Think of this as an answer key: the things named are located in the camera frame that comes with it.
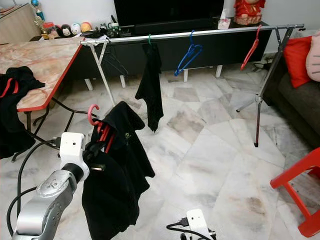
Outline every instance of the trophy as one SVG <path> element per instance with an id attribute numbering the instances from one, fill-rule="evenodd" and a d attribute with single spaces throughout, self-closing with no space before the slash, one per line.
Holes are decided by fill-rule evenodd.
<path id="1" fill-rule="evenodd" d="M 41 4 L 38 2 L 38 0 L 31 0 L 31 5 L 35 9 L 35 14 L 39 16 L 42 20 L 45 20 L 44 13 L 41 10 Z"/>
<path id="2" fill-rule="evenodd" d="M 41 30 L 41 35 L 43 36 L 44 39 L 49 39 L 48 33 L 44 27 L 45 21 L 40 17 L 40 16 L 35 16 L 34 20 L 35 24 L 40 28 Z"/>

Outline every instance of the television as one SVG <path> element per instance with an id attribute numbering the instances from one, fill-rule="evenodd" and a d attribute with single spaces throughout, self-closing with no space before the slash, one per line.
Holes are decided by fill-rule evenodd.
<path id="1" fill-rule="evenodd" d="M 224 0 L 114 0 L 114 5 L 120 26 L 154 33 L 207 28 L 220 17 Z"/>

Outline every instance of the red figurine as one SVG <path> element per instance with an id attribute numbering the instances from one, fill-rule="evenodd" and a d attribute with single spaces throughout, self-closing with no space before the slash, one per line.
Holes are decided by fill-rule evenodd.
<path id="1" fill-rule="evenodd" d="M 235 0 L 234 21 L 240 25 L 258 24 L 261 22 L 261 10 L 266 0 Z"/>

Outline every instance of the red table edge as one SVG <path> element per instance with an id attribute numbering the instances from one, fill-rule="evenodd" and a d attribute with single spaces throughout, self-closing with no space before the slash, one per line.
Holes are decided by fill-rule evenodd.
<path id="1" fill-rule="evenodd" d="M 75 53 L 73 54 L 73 57 L 71 58 L 69 64 L 66 66 L 65 70 L 63 71 L 62 75 L 60 76 L 59 80 L 57 81 L 57 83 L 55 84 L 54 88 L 52 89 L 49 97 L 47 97 L 46 101 L 44 102 L 44 104 L 42 104 L 41 106 L 35 106 L 35 107 L 27 107 L 27 108 L 19 108 L 17 109 L 17 112 L 32 112 L 32 111 L 38 111 L 38 110 L 42 110 L 45 109 L 48 104 L 50 103 L 51 99 L 53 98 L 54 94 L 56 93 L 58 87 L 60 86 L 60 83 L 62 82 L 62 80 L 64 79 L 65 75 L 67 74 L 71 64 L 74 62 L 76 56 L 78 55 L 80 49 L 81 49 L 82 45 L 80 44 L 77 48 L 77 50 L 75 51 Z"/>

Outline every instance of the clothing on table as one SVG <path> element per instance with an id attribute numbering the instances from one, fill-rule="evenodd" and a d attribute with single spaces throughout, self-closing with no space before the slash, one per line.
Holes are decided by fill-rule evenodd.
<path id="1" fill-rule="evenodd" d="M 104 165 L 103 171 L 90 170 L 83 184 L 82 206 L 92 240 L 110 240 L 139 216 L 138 200 L 150 185 L 146 177 L 154 177 L 147 154 L 135 133 L 145 127 L 140 117 L 120 102 L 102 120 L 115 133 L 108 153 L 99 151 L 90 164 Z M 90 145 L 100 138 L 94 127 Z"/>
<path id="2" fill-rule="evenodd" d="M 44 87 L 27 66 L 10 67 L 0 75 L 0 159 L 29 149 L 35 140 L 25 132 L 17 113 L 18 102 L 29 90 Z"/>
<path id="3" fill-rule="evenodd" d="M 155 43 L 144 44 L 142 48 L 146 55 L 147 62 L 135 98 L 144 99 L 146 102 L 148 126 L 155 132 L 158 128 L 160 118 L 164 116 L 159 79 L 162 63 L 158 46 Z"/>

